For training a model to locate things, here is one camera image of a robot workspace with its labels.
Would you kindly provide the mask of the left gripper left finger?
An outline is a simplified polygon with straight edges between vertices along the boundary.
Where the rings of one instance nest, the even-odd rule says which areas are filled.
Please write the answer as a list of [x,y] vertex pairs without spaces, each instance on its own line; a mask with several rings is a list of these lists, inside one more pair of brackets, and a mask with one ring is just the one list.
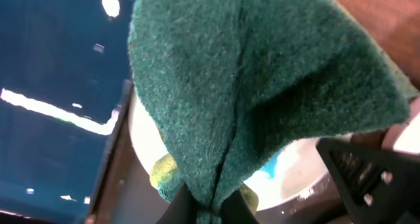
[[197,200],[183,183],[156,224],[196,224],[198,208]]

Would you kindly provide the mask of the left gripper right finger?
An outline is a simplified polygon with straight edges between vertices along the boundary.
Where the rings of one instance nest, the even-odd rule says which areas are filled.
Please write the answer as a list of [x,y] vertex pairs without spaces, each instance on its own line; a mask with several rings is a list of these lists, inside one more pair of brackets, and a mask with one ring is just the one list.
[[259,224],[240,190],[234,191],[221,206],[222,224]]

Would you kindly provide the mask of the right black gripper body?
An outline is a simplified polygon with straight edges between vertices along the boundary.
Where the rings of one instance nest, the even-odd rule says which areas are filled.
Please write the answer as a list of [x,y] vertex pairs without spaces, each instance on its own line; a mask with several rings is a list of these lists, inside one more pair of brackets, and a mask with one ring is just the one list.
[[316,144],[353,223],[419,223],[419,157],[335,138]]

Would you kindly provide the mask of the white plate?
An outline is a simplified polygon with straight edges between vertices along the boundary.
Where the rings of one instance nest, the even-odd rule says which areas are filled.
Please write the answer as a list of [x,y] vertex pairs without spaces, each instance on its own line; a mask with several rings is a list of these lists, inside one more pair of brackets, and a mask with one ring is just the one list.
[[[131,97],[129,133],[138,160],[150,176],[151,185],[158,189],[178,172],[178,167],[136,94]],[[257,211],[316,194],[313,186],[327,174],[327,168],[316,150],[319,140],[315,137],[293,141],[277,151],[261,169],[244,181],[258,196]]]
[[386,132],[381,148],[419,155],[419,98],[410,103],[409,120]]

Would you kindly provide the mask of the green yellow scrubbing sponge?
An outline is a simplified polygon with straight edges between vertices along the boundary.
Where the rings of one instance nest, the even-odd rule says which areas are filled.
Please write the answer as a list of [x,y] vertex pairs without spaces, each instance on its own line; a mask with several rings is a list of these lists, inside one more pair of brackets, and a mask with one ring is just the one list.
[[335,0],[136,0],[129,58],[168,150],[156,188],[186,185],[194,223],[283,146],[402,123],[419,94]]

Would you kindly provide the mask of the large black serving tray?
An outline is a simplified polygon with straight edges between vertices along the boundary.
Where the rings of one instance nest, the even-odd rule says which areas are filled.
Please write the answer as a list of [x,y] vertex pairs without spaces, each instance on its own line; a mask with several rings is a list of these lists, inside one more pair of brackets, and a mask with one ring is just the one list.
[[[112,113],[119,121],[107,148],[108,161],[101,184],[91,200],[88,223],[155,223],[168,208],[168,203],[151,186],[133,148],[129,133],[133,94],[133,84],[127,79],[123,83],[122,102]],[[330,217],[345,213],[329,173],[313,188],[316,194],[257,211],[255,217],[260,223],[327,223]]]

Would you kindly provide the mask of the small blue water tray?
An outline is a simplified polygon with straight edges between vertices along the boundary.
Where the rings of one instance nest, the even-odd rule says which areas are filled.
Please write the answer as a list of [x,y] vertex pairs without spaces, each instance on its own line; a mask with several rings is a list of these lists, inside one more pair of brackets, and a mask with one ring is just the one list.
[[135,0],[1,0],[1,210],[82,223],[131,92]]

